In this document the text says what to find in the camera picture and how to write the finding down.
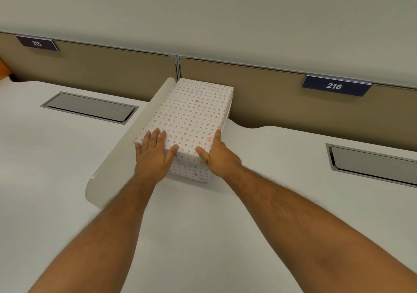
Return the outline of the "person's left hand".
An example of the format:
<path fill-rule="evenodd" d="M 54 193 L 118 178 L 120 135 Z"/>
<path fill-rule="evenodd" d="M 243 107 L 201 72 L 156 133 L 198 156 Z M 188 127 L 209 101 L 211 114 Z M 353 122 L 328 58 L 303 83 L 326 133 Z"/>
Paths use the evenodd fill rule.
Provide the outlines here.
<path fill-rule="evenodd" d="M 134 171 L 134 180 L 141 186 L 154 187 L 168 174 L 171 164 L 165 164 L 166 131 L 159 133 L 157 146 L 150 149 L 150 135 L 152 132 L 147 131 L 141 144 L 141 158 L 136 158 L 136 166 Z"/>

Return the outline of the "heart-patterned gift box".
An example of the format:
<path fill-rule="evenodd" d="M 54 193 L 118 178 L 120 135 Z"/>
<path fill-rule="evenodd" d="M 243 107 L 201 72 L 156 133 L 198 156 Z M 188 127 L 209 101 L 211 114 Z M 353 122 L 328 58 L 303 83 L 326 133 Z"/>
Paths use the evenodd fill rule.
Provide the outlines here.
<path fill-rule="evenodd" d="M 234 87 L 180 78 L 165 98 L 157 100 L 134 143 L 143 143 L 146 132 L 155 128 L 166 132 L 165 150 L 177 144 L 179 149 L 169 169 L 171 174 L 201 183 L 209 183 L 211 172 L 196 147 L 210 153 L 217 129 L 228 119 Z"/>

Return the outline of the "white desk divider panel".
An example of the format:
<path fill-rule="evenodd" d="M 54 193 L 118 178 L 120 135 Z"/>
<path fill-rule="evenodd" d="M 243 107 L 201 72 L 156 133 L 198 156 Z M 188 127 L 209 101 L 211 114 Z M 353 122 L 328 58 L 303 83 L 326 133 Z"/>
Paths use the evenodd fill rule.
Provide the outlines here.
<path fill-rule="evenodd" d="M 122 136 L 102 164 L 89 179 L 86 200 L 99 209 L 104 208 L 120 189 L 133 176 L 136 164 L 134 139 L 141 138 L 139 133 L 154 112 L 175 86 L 174 78 L 168 78 L 153 96 L 147 106 L 139 113 L 135 121 Z"/>

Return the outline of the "person's left forearm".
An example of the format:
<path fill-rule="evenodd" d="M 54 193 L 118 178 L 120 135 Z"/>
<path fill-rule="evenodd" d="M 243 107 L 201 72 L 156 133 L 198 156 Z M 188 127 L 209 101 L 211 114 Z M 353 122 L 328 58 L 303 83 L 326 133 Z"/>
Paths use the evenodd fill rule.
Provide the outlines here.
<path fill-rule="evenodd" d="M 135 174 L 55 257 L 28 293 L 121 293 L 144 211 L 162 178 Z"/>

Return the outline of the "dark blue number sign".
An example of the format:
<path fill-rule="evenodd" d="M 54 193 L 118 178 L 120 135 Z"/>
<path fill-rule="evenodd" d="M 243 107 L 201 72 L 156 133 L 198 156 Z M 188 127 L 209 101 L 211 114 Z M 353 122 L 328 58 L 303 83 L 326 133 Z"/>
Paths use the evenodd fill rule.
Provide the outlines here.
<path fill-rule="evenodd" d="M 337 94 L 363 97 L 372 87 L 372 85 L 373 84 L 371 82 L 363 80 L 307 74 L 301 84 L 301 87 Z"/>
<path fill-rule="evenodd" d="M 59 48 L 52 39 L 23 35 L 15 35 L 15 37 L 25 47 L 59 52 Z"/>

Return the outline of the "beige partition panel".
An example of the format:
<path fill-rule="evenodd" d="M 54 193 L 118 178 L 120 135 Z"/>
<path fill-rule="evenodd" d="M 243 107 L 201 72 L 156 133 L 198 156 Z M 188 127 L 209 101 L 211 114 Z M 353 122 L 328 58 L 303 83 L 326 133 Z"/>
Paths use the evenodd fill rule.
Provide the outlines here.
<path fill-rule="evenodd" d="M 149 101 L 168 78 L 177 80 L 173 56 L 55 40 L 59 51 L 23 46 L 0 32 L 0 58 L 15 80 Z"/>
<path fill-rule="evenodd" d="M 373 85 L 364 96 L 302 88 L 305 74 L 180 58 L 182 78 L 234 87 L 230 118 L 417 151 L 417 89 Z"/>

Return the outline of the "person's right forearm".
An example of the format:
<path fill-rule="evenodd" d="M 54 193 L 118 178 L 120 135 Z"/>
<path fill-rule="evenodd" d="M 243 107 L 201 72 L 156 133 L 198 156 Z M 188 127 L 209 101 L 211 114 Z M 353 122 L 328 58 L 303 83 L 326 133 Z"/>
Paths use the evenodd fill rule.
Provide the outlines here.
<path fill-rule="evenodd" d="M 417 274 L 309 199 L 242 165 L 217 175 L 304 293 L 417 293 Z"/>

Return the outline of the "person's right hand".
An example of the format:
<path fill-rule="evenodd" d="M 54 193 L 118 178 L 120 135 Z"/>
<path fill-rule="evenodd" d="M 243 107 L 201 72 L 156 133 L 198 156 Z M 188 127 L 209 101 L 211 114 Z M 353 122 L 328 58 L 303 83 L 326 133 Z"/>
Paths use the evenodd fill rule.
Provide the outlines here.
<path fill-rule="evenodd" d="M 216 176 L 226 179 L 242 168 L 241 159 L 222 142 L 221 130 L 217 129 L 212 140 L 209 163 L 204 163 Z"/>

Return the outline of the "orange object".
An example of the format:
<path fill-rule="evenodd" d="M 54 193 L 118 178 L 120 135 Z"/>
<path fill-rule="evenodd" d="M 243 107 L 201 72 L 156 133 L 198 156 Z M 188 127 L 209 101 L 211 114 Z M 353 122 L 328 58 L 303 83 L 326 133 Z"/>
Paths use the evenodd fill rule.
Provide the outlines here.
<path fill-rule="evenodd" d="M 0 81 L 4 79 L 10 80 L 10 76 L 12 74 L 13 74 L 13 71 L 0 58 Z"/>

